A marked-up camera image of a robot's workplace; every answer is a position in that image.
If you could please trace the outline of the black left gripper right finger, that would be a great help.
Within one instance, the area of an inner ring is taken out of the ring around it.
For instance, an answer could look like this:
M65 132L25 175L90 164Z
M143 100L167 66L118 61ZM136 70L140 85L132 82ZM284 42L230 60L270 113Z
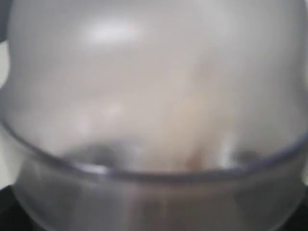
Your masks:
M307 190L280 190L275 199L275 231L306 231L308 229Z

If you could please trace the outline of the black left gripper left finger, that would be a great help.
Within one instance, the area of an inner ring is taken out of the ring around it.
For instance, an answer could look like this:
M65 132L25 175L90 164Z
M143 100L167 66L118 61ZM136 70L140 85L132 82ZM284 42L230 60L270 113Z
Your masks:
M0 231L42 231L16 200L11 186L0 190Z

